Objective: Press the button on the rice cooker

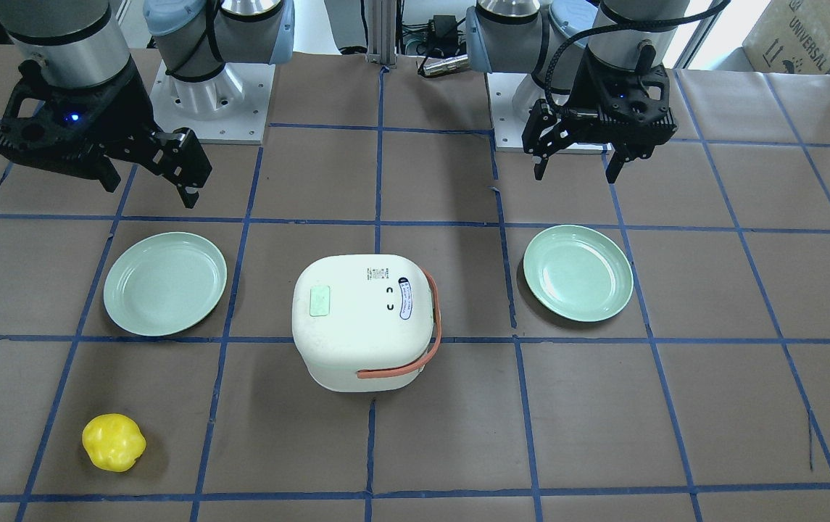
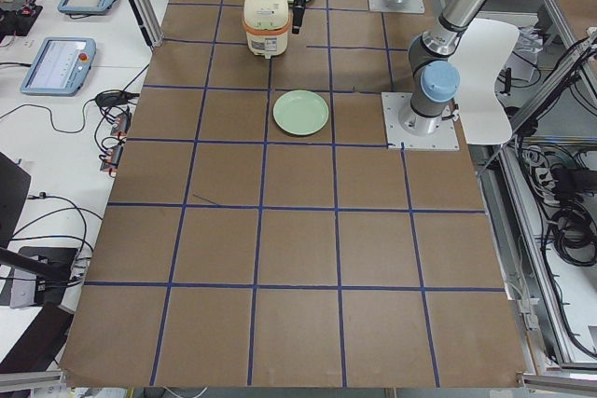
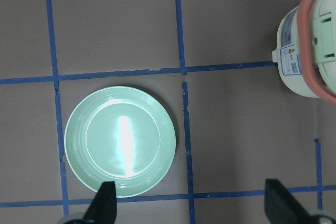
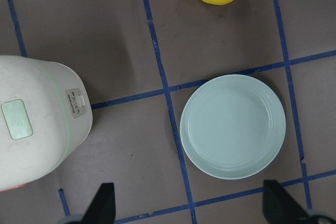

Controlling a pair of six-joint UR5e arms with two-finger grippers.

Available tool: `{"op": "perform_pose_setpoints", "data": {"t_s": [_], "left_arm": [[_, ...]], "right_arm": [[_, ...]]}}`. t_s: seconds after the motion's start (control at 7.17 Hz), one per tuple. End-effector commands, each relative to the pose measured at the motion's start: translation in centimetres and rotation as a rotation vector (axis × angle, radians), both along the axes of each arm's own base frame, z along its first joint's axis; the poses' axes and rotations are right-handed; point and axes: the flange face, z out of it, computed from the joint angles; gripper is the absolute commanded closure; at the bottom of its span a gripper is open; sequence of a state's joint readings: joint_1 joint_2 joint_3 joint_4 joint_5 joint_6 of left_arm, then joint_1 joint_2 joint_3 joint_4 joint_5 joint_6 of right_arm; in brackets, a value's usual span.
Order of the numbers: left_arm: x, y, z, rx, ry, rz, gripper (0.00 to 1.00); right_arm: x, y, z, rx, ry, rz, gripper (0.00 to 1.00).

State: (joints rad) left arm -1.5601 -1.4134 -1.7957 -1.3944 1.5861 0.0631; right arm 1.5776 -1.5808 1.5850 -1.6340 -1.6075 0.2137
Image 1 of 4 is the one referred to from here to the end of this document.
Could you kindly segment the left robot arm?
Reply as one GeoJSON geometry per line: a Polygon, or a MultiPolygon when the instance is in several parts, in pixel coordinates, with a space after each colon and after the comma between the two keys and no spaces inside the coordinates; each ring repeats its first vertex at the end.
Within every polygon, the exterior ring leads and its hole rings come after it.
{"type": "Polygon", "coordinates": [[[613,149],[606,179],[673,138],[663,55],[686,1],[478,1],[465,14],[470,68],[526,74],[537,94],[522,130],[543,178],[549,158],[574,144],[613,149]]]}

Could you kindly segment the green plate near right arm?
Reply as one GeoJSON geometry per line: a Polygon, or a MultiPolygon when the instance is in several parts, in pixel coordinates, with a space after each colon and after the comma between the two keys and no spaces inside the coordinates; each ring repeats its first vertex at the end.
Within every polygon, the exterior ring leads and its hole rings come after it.
{"type": "Polygon", "coordinates": [[[131,334],[159,337],[202,321],[225,293],[225,255],[188,232],[150,236],[127,248],[103,286],[110,320],[131,334]]]}

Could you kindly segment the green plate near left arm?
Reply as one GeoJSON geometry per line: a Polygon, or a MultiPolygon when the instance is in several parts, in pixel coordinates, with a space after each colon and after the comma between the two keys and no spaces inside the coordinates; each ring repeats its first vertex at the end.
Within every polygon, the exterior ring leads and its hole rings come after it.
{"type": "Polygon", "coordinates": [[[599,323],[617,316],[634,292],[632,265],[613,240],[581,225],[536,234],[522,259],[534,297],[557,316],[599,323]]]}

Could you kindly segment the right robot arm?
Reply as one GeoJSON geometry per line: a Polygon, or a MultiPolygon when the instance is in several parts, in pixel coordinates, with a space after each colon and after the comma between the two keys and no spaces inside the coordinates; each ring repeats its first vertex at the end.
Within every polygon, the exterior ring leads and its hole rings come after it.
{"type": "MultiPolygon", "coordinates": [[[[172,101],[188,119],[233,115],[246,94],[233,64],[282,64],[294,49],[292,1],[146,1],[172,101]]],[[[120,184],[113,160],[142,165],[193,208],[212,166],[192,128],[163,130],[107,1],[0,1],[23,53],[0,121],[0,155],[74,178],[120,184]]]]}

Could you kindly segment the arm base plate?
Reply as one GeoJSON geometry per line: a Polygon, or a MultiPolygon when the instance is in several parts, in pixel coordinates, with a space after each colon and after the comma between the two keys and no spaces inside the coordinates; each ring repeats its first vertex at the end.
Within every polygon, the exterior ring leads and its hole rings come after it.
{"type": "Polygon", "coordinates": [[[164,131],[190,128],[203,144],[261,145],[271,99],[272,64],[229,63],[215,78],[186,83],[160,63],[150,99],[164,131]]]}
{"type": "Polygon", "coordinates": [[[522,132],[534,102],[544,98],[531,74],[494,72],[486,74],[495,149],[522,152],[522,132]]]}

